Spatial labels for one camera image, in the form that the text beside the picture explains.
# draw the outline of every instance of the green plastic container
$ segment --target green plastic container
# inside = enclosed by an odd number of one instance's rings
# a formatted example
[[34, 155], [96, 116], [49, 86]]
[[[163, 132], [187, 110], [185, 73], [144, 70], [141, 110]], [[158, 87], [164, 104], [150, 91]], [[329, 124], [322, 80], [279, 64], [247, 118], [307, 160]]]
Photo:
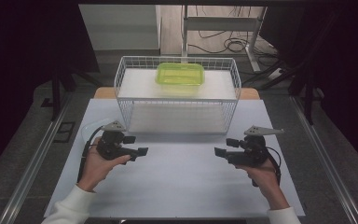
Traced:
[[199, 86], [204, 82], [204, 68], [198, 63], [161, 63], [156, 82], [161, 85]]

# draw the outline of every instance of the white sweater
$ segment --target white sweater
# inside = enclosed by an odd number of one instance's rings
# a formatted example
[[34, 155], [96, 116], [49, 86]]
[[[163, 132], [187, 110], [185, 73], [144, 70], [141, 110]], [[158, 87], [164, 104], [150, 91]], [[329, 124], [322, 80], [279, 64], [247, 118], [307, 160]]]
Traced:
[[[89, 207], [95, 193], [86, 192], [74, 186], [69, 195], [62, 201], [54, 204], [51, 215], [42, 224], [82, 224], [89, 217]], [[282, 210], [267, 211], [271, 224], [299, 224], [300, 221], [293, 207]]]

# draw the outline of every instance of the wire basket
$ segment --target wire basket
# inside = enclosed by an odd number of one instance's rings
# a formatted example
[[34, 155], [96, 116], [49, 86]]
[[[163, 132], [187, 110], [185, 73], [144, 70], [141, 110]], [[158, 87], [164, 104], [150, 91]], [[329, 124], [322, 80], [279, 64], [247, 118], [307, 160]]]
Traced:
[[[155, 81], [161, 63], [198, 63], [205, 82], [167, 89]], [[231, 58], [126, 56], [114, 86], [131, 133], [225, 134], [241, 95], [240, 76]]]

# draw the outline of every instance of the plastic container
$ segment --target plastic container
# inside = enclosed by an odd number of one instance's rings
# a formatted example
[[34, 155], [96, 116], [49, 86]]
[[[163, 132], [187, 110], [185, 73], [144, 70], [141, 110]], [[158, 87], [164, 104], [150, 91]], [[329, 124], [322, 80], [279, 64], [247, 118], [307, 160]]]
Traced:
[[198, 63], [161, 63], [157, 68], [156, 82], [169, 95], [195, 94], [204, 79], [204, 68]]

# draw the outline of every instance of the person's hand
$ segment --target person's hand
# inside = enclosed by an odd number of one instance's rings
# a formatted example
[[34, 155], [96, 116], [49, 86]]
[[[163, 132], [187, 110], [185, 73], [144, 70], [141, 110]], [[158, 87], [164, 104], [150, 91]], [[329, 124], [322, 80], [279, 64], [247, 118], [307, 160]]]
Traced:
[[130, 155], [126, 155], [111, 161], [105, 160], [100, 156], [96, 147], [100, 139], [101, 137], [95, 138], [93, 146], [89, 149], [89, 154], [87, 155], [86, 163], [84, 164], [83, 175], [77, 183], [78, 187], [88, 192], [92, 192], [98, 183], [104, 180], [115, 166], [122, 164], [131, 158]]
[[271, 210], [284, 209], [290, 206], [279, 187], [274, 166], [269, 159], [258, 167], [243, 165], [235, 165], [235, 167], [245, 170], [248, 176], [255, 181], [260, 187], [261, 193], [266, 197]]

